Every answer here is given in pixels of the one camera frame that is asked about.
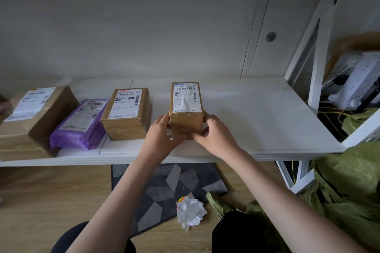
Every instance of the purple package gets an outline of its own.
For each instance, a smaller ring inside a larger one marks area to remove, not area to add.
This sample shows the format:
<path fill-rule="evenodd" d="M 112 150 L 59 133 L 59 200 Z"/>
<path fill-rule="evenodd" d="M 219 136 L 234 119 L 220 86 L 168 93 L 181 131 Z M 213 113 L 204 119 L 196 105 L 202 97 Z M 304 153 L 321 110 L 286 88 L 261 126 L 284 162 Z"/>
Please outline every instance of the purple package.
<path fill-rule="evenodd" d="M 105 129 L 100 118 L 108 100 L 82 100 L 80 105 L 50 135 L 50 147 L 94 149 Z"/>

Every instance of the rug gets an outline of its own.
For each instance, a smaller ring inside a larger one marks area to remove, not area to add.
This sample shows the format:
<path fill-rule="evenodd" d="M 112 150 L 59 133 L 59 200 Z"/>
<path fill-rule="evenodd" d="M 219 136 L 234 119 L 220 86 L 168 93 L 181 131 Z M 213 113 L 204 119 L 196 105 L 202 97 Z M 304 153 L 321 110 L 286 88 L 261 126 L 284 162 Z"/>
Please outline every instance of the rug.
<path fill-rule="evenodd" d="M 127 164 L 112 165 L 112 190 L 127 168 Z M 206 203 L 206 192 L 221 195 L 228 189 L 214 163 L 160 164 L 140 198 L 130 237 L 177 217 L 176 201 L 190 192 Z"/>

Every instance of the white label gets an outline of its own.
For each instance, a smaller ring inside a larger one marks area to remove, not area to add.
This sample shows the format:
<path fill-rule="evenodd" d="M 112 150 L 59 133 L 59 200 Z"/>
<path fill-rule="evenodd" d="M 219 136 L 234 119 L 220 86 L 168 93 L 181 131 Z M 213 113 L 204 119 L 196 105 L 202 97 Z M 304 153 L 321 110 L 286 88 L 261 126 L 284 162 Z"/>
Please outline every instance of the white label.
<path fill-rule="evenodd" d="M 108 119 L 137 117 L 142 92 L 142 89 L 119 90 Z"/>
<path fill-rule="evenodd" d="M 173 113 L 202 112 L 197 83 L 177 83 L 173 86 Z"/>
<path fill-rule="evenodd" d="M 104 100 L 87 100 L 59 129 L 86 132 L 106 104 Z"/>
<path fill-rule="evenodd" d="M 18 121 L 33 118 L 45 105 L 55 87 L 30 90 L 17 104 L 13 114 L 4 121 Z"/>

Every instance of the white shelf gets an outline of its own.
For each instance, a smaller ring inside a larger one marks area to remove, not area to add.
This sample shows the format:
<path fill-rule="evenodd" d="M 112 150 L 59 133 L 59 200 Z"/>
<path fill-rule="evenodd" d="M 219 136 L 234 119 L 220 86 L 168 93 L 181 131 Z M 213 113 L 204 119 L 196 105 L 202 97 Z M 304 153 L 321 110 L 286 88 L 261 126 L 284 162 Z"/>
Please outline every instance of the white shelf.
<path fill-rule="evenodd" d="M 77 97 L 104 98 L 126 80 L 89 79 L 70 84 Z M 152 122 L 169 110 L 171 82 L 177 79 L 134 79 L 131 88 L 148 87 L 153 104 Z M 203 106 L 230 128 L 239 145 L 261 161 L 306 160 L 344 148 L 311 112 L 283 78 L 230 78 L 198 81 Z M 128 164 L 143 140 L 110 141 L 97 149 L 63 149 L 58 157 L 7 161 L 0 166 Z M 187 140 L 165 163 L 213 162 L 218 159 Z"/>

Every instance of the hand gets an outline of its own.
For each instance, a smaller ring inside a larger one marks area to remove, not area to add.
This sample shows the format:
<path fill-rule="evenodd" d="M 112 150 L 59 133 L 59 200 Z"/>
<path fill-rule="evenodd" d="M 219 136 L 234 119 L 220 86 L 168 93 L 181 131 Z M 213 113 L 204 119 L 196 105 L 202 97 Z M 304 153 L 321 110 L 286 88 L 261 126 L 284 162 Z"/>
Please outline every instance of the hand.
<path fill-rule="evenodd" d="M 224 161 L 227 161 L 226 159 L 229 159 L 236 151 L 242 150 L 228 127 L 216 115 L 205 112 L 204 116 L 209 126 L 209 134 L 205 137 L 193 133 L 192 136 L 196 142 Z"/>
<path fill-rule="evenodd" d="M 183 142 L 185 135 L 173 140 L 169 139 L 166 133 L 168 121 L 169 112 L 158 117 L 150 126 L 136 159 L 143 159 L 158 166 L 175 147 Z"/>

